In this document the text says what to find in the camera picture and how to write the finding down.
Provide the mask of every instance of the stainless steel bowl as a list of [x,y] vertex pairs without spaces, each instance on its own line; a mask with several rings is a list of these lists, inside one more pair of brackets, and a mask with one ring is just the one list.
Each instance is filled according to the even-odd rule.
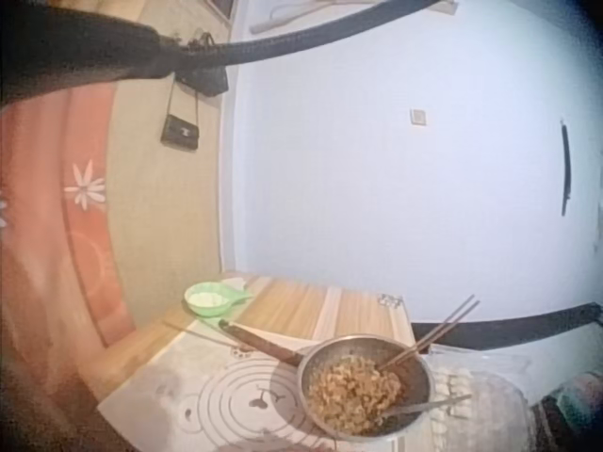
[[[318,344],[305,355],[305,358],[298,369],[298,389],[300,392],[301,404],[303,405],[306,414],[325,432],[344,441],[367,443],[392,439],[402,435],[409,426],[414,424],[422,416],[426,415],[426,413],[405,414],[391,417],[386,419],[381,427],[367,436],[353,436],[333,430],[324,424],[312,410],[310,410],[307,395],[312,375],[325,366],[339,361],[344,356],[362,356],[373,360],[375,363],[384,363],[406,348],[407,346],[396,341],[371,334],[354,334],[336,337],[330,341]],[[430,401],[433,392],[432,376],[422,358],[416,356],[391,370],[398,375],[400,381],[408,388],[401,403],[410,405]]]

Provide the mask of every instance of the spoon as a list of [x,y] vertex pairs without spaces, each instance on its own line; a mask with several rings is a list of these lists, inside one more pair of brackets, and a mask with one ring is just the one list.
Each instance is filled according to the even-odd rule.
[[458,397],[447,398],[437,402],[417,403],[415,405],[404,405],[402,407],[391,407],[383,412],[383,417],[398,416],[400,414],[412,414],[414,412],[426,412],[434,408],[444,407],[446,405],[454,405],[463,400],[471,398],[471,395],[460,395]]

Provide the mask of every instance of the green bowl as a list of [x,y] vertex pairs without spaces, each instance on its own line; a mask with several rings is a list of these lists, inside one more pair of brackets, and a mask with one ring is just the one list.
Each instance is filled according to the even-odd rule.
[[[188,299],[193,294],[218,294],[224,298],[224,302],[218,306],[201,308],[188,302]],[[185,301],[187,302],[188,308],[201,317],[216,317],[222,315],[228,312],[235,304],[250,299],[251,297],[253,297],[253,294],[246,290],[236,290],[230,285],[222,282],[200,282],[192,285],[185,292]]]

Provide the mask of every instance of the orange curtain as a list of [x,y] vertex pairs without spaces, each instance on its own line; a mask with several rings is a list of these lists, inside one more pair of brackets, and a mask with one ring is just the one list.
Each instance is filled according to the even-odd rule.
[[47,94],[2,112],[2,333],[54,389],[134,329],[106,223],[113,85]]

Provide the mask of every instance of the wooden table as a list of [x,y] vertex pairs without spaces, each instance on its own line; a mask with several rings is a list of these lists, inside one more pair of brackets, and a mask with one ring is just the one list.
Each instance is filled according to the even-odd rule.
[[[406,345],[415,342],[403,304],[387,306],[379,295],[269,277],[235,276],[243,278],[247,290],[255,295],[228,314],[242,326],[317,341],[364,332]],[[162,318],[80,366],[82,379],[99,402],[104,400],[176,337],[178,329],[185,329],[194,320],[177,304]],[[432,451],[431,426],[429,422],[423,424],[407,439],[406,450]]]

